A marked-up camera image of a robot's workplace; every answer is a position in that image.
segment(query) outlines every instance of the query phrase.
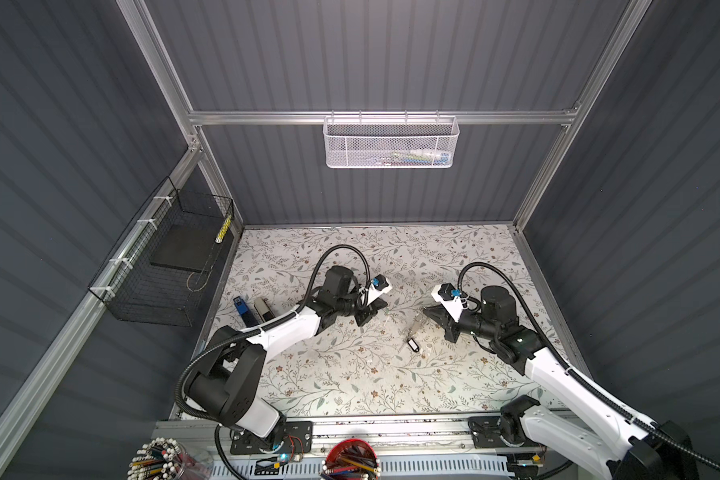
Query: aluminum rail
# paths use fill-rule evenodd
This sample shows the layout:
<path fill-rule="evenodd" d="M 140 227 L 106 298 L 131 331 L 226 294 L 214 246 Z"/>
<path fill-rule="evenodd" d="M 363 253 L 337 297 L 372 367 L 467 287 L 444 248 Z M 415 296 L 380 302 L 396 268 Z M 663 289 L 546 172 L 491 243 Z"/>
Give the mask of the aluminum rail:
<path fill-rule="evenodd" d="M 133 34 L 136 43 L 139 45 L 144 59 L 150 66 L 152 75 L 163 93 L 163 97 L 173 113 L 176 123 L 179 125 L 181 132 L 186 139 L 187 145 L 199 141 L 205 155 L 200 159 L 198 166 L 202 176 L 206 179 L 211 193 L 220 197 L 229 197 L 234 200 L 232 192 L 224 180 L 216 157 L 213 156 L 208 139 L 200 128 L 193 125 L 187 117 L 192 111 L 192 103 L 186 90 L 179 79 L 179 74 L 173 66 L 168 50 L 166 49 L 163 39 L 157 30 L 150 10 L 146 6 L 145 0 L 116 0 L 117 6 L 125 18 L 128 28 Z M 237 209 L 237 202 L 234 203 L 235 208 L 235 228 L 236 232 L 242 232 L 244 221 Z"/>
<path fill-rule="evenodd" d="M 558 416 L 584 424 L 571 410 L 556 410 Z M 482 452 L 508 454 L 534 452 L 538 447 L 509 447 L 476 449 L 472 443 L 472 431 L 467 420 L 472 416 L 499 416 L 499 412 L 472 413 L 425 413 L 410 415 L 371 416 L 325 416 L 289 418 L 293 421 L 313 422 L 312 451 L 306 456 L 325 456 L 337 443 L 345 438 L 364 438 L 370 442 L 378 455 L 433 455 L 444 452 Z M 216 422 L 191 419 L 164 420 L 155 424 L 152 437 L 174 438 L 188 448 L 215 452 L 213 430 Z M 221 434 L 225 449 L 230 446 L 229 432 Z"/>
<path fill-rule="evenodd" d="M 530 220 L 530 216 L 534 214 L 536 206 L 538 206 L 541 201 L 541 196 L 544 195 L 544 192 L 552 181 L 552 177 L 557 172 L 557 168 L 560 167 L 570 146 L 574 143 L 574 140 L 576 140 L 581 126 L 592 111 L 592 107 L 600 96 L 600 92 L 603 91 L 608 77 L 613 73 L 616 63 L 619 61 L 619 58 L 621 58 L 622 53 L 624 53 L 624 49 L 632 39 L 635 30 L 637 30 L 637 25 L 643 20 L 643 16 L 651 2 L 652 0 L 630 0 L 629 5 L 626 6 L 624 14 L 621 15 L 621 19 L 616 25 L 614 33 L 611 35 L 603 54 L 600 56 L 600 60 L 597 61 L 592 75 L 589 80 L 586 81 L 584 90 L 577 102 L 579 107 L 576 111 L 576 119 L 557 136 L 557 140 L 547 154 L 547 158 L 544 159 L 541 168 L 539 168 L 534 182 L 528 189 L 523 203 L 520 204 L 518 213 L 514 218 L 514 224 L 518 227 L 519 231 L 523 231 L 525 226 L 528 225 L 528 220 Z"/>
<path fill-rule="evenodd" d="M 322 125 L 337 123 L 383 124 L 389 121 L 436 123 L 456 117 L 460 125 L 570 125 L 574 110 L 550 111 L 191 111 L 193 125 Z"/>
<path fill-rule="evenodd" d="M 184 153 L 170 174 L 175 186 L 184 185 L 199 158 L 200 149 L 197 146 L 192 146 Z M 166 180 L 139 218 L 142 220 L 152 218 L 164 201 L 158 197 L 165 197 L 172 190 L 173 185 Z M 145 222 L 135 222 L 123 243 L 117 247 L 114 258 L 127 254 L 145 225 Z M 109 283 L 117 268 L 119 264 L 109 262 L 96 278 L 95 285 L 102 286 Z M 16 396 L 10 401 L 8 408 L 3 411 L 0 416 L 0 476 L 56 391 L 61 379 L 67 374 L 67 370 L 77 358 L 88 336 L 96 328 L 104 311 L 104 304 L 93 293 L 87 292 Z"/>

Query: floral tablecloth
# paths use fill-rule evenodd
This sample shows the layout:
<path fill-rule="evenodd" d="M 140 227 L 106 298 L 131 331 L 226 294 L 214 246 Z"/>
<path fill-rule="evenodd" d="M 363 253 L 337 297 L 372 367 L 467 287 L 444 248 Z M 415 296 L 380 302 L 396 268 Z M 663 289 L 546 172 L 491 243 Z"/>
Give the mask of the floral tablecloth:
<path fill-rule="evenodd" d="M 523 378 L 470 336 L 455 344 L 426 320 L 414 335 L 413 353 L 403 333 L 422 306 L 433 305 L 432 287 L 456 283 L 462 266 L 482 260 L 501 268 L 524 293 L 548 337 L 559 346 L 528 271 L 504 225 L 395 226 L 368 228 L 247 230 L 232 264 L 211 333 L 221 325 L 242 328 L 232 299 L 263 296 L 278 315 L 297 304 L 317 259 L 330 246 L 360 249 L 371 275 L 384 274 L 394 288 L 389 303 L 363 328 L 339 317 L 320 335 L 300 342 L 264 367 L 259 395 L 289 417 L 472 412 L 496 410 L 528 394 L 546 406 L 559 401 Z M 322 283 L 332 264 L 352 268 L 365 282 L 362 263 L 350 250 L 337 250 L 321 269 Z M 464 288 L 473 296 L 482 286 L 501 284 L 486 269 L 472 269 Z M 518 308 L 521 321 L 530 326 Z"/>

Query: black corrugated cable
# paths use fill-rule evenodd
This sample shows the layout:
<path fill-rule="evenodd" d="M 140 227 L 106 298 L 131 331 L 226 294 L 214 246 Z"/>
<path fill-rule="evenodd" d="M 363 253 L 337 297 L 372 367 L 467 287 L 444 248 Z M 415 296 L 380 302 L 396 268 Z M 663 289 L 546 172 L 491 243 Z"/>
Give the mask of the black corrugated cable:
<path fill-rule="evenodd" d="M 546 472 L 542 473 L 541 475 L 536 475 L 531 480 L 547 480 L 547 478 L 552 478 L 553 476 L 557 475 L 558 473 L 562 472 L 569 466 L 572 466 L 574 463 L 571 460 L 566 460 L 565 463 L 559 467 L 552 468 L 551 470 L 547 470 Z"/>
<path fill-rule="evenodd" d="M 213 431 L 213 442 L 216 444 L 216 451 L 219 453 L 222 463 L 224 464 L 226 469 L 230 471 L 232 476 L 237 478 L 237 480 L 248 480 L 248 478 L 245 478 L 244 476 L 240 475 L 240 473 L 234 469 L 234 467 L 230 463 L 230 460 L 226 457 L 226 454 L 224 453 L 224 448 L 221 447 L 221 439 L 219 438 L 219 430 L 221 430 L 220 423 L 216 424 L 216 430 Z"/>
<path fill-rule="evenodd" d="M 472 335 L 472 338 L 474 339 L 474 342 L 477 343 L 478 346 L 479 346 L 481 349 L 485 350 L 485 351 L 488 352 L 488 353 L 492 353 L 492 354 L 496 355 L 496 352 L 494 352 L 493 350 L 489 349 L 488 347 L 486 347 L 485 345 L 483 345 L 482 343 L 480 343 L 480 341 L 478 340 L 478 336 L 477 336 L 477 335 L 474 335 L 474 334 L 473 334 L 473 335 Z"/>
<path fill-rule="evenodd" d="M 581 375 L 579 375 L 578 372 L 575 370 L 572 370 L 570 365 L 568 365 L 568 362 L 565 361 L 563 356 L 560 354 L 560 352 L 557 351 L 556 348 L 552 345 L 552 342 L 550 342 L 549 338 L 547 338 L 547 335 L 544 334 L 541 327 L 539 326 L 539 323 L 536 321 L 536 318 L 534 317 L 534 314 L 530 312 L 530 308 L 528 308 L 528 304 L 523 299 L 523 296 L 520 294 L 520 291 L 518 288 L 512 283 L 512 280 L 509 279 L 509 277 L 504 274 L 499 268 L 487 264 L 485 262 L 472 262 L 468 265 L 466 265 L 463 269 L 461 269 L 461 272 L 458 274 L 458 282 L 456 288 L 461 290 L 461 282 L 464 280 L 464 275 L 471 269 L 476 266 L 482 266 L 483 268 L 488 268 L 498 274 L 501 279 L 506 282 L 509 287 L 512 289 L 512 292 L 515 294 L 515 296 L 518 298 L 518 301 L 520 302 L 520 305 L 523 307 L 523 311 L 525 312 L 525 315 L 528 317 L 528 320 L 530 320 L 531 325 L 534 326 L 534 330 L 536 330 L 536 333 L 539 334 L 539 338 L 541 339 L 541 343 L 549 349 L 550 352 L 552 352 L 552 355 L 554 356 L 555 360 L 560 364 L 561 367 L 568 373 L 570 376 L 572 376 L 582 387 L 584 387 L 589 393 L 597 397 L 599 400 L 601 400 L 603 403 L 608 405 L 608 407 L 615 410 L 619 415 L 624 417 L 628 422 L 633 423 L 637 425 L 638 427 L 642 428 L 648 435 L 653 436 L 655 438 L 658 438 L 665 444 L 671 446 L 675 450 L 678 450 L 697 462 L 706 465 L 714 470 L 717 470 L 720 472 L 720 463 L 715 462 L 711 458 L 704 456 L 698 452 L 693 451 L 691 448 L 688 448 L 678 442 L 675 442 L 671 437 L 669 437 L 667 434 L 662 432 L 661 430 L 658 430 L 656 428 L 653 428 L 651 425 L 648 425 L 647 423 L 643 422 L 637 417 L 634 417 L 631 413 L 629 413 L 627 410 L 616 404 L 613 400 L 603 395 L 600 390 L 596 389 L 592 386 L 591 383 L 589 383 L 587 380 L 585 380 Z"/>

